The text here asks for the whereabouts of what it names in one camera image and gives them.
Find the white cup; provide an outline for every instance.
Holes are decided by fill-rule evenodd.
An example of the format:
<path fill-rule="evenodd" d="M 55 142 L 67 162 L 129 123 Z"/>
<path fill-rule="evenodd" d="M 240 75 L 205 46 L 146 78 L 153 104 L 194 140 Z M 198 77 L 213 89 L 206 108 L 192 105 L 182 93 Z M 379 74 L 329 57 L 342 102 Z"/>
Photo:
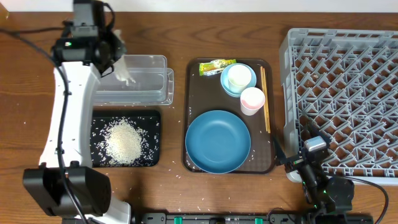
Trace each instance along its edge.
<path fill-rule="evenodd" d="M 245 115 L 252 116 L 264 106 L 266 96 L 256 87 L 245 89 L 241 94 L 241 111 Z"/>
<path fill-rule="evenodd" d="M 235 94 L 241 94 L 251 81 L 251 72 L 244 65 L 233 65 L 228 70 L 228 88 Z"/>

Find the small blue plate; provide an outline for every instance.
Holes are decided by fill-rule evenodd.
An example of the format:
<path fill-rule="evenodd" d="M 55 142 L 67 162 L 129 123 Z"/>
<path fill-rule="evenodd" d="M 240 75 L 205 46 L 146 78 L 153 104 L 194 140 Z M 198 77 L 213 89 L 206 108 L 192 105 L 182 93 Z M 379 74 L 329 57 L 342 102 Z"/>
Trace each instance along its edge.
<path fill-rule="evenodd" d="M 249 66 L 249 65 L 245 65 L 243 63 L 235 63 L 232 65 L 228 65 L 226 68 L 224 68 L 223 72 L 221 73 L 221 86 L 223 86 L 225 92 L 232 97 L 241 97 L 240 94 L 236 94 L 231 92 L 231 90 L 229 90 L 229 84 L 228 84 L 228 70 L 234 66 L 234 65 L 244 65 L 246 66 L 250 72 L 251 72 L 251 80 L 247 86 L 247 88 L 249 87 L 255 87 L 256 83 L 257 83 L 257 77 L 256 77 L 256 73 L 254 73 L 253 69 Z"/>
<path fill-rule="evenodd" d="M 185 148 L 192 162 L 214 174 L 237 169 L 248 157 L 250 147 L 248 128 L 227 111 L 214 110 L 199 115 L 185 136 Z"/>

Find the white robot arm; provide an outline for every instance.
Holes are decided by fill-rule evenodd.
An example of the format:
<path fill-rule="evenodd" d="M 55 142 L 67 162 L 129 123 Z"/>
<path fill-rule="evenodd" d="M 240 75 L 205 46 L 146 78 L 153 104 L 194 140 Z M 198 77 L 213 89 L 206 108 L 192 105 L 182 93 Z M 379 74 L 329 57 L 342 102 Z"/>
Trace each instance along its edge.
<path fill-rule="evenodd" d="M 63 223 L 82 218 L 79 214 L 85 214 L 82 223 L 94 220 L 131 224 L 134 221 L 131 206 L 111 196 L 109 177 L 93 170 L 91 162 L 93 98 L 101 74 L 113 69 L 113 63 L 126 51 L 111 32 L 114 18 L 105 25 L 104 6 L 109 7 L 101 1 L 73 2 L 74 21 L 67 24 L 52 49 L 58 68 L 54 69 L 55 99 L 49 137 L 39 168 L 24 172 L 23 184 L 27 191 L 47 215 L 61 216 Z M 58 140 L 60 131 L 62 142 Z"/>

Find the clear plastic container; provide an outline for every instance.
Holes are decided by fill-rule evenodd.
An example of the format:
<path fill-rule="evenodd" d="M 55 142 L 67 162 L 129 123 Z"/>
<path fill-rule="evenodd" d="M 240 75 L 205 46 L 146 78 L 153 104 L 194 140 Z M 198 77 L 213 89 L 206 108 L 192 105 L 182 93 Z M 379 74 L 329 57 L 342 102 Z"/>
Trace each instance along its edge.
<path fill-rule="evenodd" d="M 174 71 L 163 55 L 125 55 L 128 73 L 101 79 L 94 105 L 170 105 Z"/>

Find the wooden table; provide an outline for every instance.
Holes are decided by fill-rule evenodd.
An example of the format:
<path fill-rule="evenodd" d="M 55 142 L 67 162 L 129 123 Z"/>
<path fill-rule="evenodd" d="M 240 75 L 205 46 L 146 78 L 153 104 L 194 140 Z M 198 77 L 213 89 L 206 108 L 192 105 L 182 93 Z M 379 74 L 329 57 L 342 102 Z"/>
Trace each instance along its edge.
<path fill-rule="evenodd" d="M 59 26 L 70 13 L 12 13 L 15 29 Z M 267 213 L 274 207 L 306 207 L 300 184 L 286 178 L 283 167 L 269 175 L 194 174 L 182 165 L 185 71 L 193 58 L 261 58 L 270 63 L 276 129 L 282 136 L 284 97 L 279 81 L 278 49 L 293 27 L 397 30 L 398 14 L 307 13 L 117 13 L 129 54 L 167 57 L 175 72 L 172 106 L 162 113 L 160 161 L 150 168 L 102 168 L 114 195 L 134 209 L 169 212 Z M 30 35 L 48 50 L 59 32 Z M 37 167 L 47 139 L 53 104 L 53 67 L 22 42 L 0 36 L 0 223 L 60 223 L 47 217 L 22 186 L 22 173 Z M 383 223 L 398 219 L 398 190 L 386 187 L 390 206 Z M 354 212 L 370 213 L 376 220 L 384 205 L 382 193 L 357 185 Z"/>

